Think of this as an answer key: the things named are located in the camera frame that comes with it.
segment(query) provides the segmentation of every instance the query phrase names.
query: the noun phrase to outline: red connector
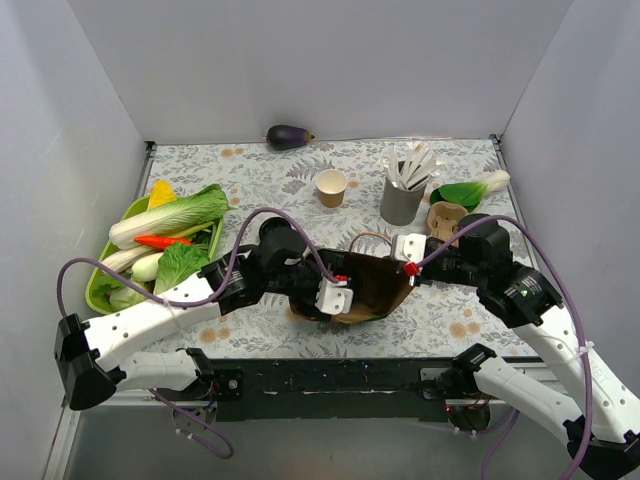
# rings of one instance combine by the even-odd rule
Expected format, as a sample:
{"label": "red connector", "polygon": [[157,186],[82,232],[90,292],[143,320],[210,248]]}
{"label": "red connector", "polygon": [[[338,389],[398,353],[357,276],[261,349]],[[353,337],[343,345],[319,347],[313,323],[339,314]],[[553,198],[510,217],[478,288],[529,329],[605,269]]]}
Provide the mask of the red connector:
{"label": "red connector", "polygon": [[414,262],[405,263],[402,268],[404,268],[404,271],[407,272],[407,275],[410,277],[415,277],[420,273],[420,268],[418,268]]}

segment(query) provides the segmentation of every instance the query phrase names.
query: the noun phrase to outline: eggplant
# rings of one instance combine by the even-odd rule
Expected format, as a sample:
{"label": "eggplant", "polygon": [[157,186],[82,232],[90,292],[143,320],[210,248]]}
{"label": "eggplant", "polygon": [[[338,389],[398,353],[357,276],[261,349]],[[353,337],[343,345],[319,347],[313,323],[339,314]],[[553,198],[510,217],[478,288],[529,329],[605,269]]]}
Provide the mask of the eggplant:
{"label": "eggplant", "polygon": [[315,137],[304,128],[289,125],[274,125],[267,132],[267,143],[274,150],[289,150],[302,147]]}

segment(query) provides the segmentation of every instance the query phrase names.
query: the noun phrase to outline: white wall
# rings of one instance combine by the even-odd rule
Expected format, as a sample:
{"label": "white wall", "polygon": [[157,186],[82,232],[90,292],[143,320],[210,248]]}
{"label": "white wall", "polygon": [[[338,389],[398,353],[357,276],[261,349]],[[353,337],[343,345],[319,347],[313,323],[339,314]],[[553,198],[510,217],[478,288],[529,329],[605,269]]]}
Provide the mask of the white wall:
{"label": "white wall", "polygon": [[576,0],[504,144],[524,217],[588,337],[640,394],[640,3]]}
{"label": "white wall", "polygon": [[69,0],[142,136],[504,131],[571,0]]}
{"label": "white wall", "polygon": [[[60,416],[60,266],[96,256],[144,144],[64,0],[0,1],[0,478],[42,475]],[[88,269],[65,283],[84,304]]]}

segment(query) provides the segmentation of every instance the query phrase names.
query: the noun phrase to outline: floral pattern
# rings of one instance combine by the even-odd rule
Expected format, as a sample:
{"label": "floral pattern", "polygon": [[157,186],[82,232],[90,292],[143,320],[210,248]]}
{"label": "floral pattern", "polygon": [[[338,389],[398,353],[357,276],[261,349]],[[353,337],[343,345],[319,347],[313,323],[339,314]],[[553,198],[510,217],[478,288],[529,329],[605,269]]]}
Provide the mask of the floral pattern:
{"label": "floral pattern", "polygon": [[[255,208],[274,206],[292,215],[318,246],[348,249],[351,239],[371,231],[391,238],[398,233],[427,233],[427,199],[441,184],[483,178],[499,167],[489,140],[429,140],[444,160],[441,176],[427,187],[415,221],[406,227],[386,223],[378,212],[384,176],[380,159],[396,145],[400,158],[414,140],[317,142],[285,152],[265,144],[173,145],[157,149],[147,189],[168,180],[179,195],[220,183],[235,210],[225,217],[218,255],[228,252],[242,221]],[[349,179],[343,204],[328,209],[315,196],[315,177],[327,168]],[[509,193],[485,199],[478,212],[515,216]],[[253,222],[244,243],[258,240]],[[517,260],[530,264],[527,246],[512,232]],[[388,247],[375,237],[361,238],[356,250],[383,256]],[[362,358],[455,356],[482,342],[500,355],[533,355],[533,351],[479,305],[471,287],[434,283],[415,289],[388,318],[357,325],[310,322],[297,317],[285,297],[267,294],[259,304],[184,329],[151,345],[170,352],[202,348],[217,358]]]}

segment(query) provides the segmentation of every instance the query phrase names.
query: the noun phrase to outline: gray floor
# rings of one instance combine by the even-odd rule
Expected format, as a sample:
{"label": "gray floor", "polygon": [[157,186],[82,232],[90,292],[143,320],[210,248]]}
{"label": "gray floor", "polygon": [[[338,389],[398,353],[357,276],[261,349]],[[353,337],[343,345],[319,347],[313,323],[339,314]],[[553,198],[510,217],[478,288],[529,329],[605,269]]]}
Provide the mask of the gray floor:
{"label": "gray floor", "polygon": [[[66,479],[479,478],[494,435],[471,440],[411,420],[269,420],[221,424],[237,453],[227,461],[174,433],[164,407],[97,407],[82,414]],[[564,448],[521,416],[496,455],[492,479],[553,479]],[[586,479],[581,472],[575,479]]]}

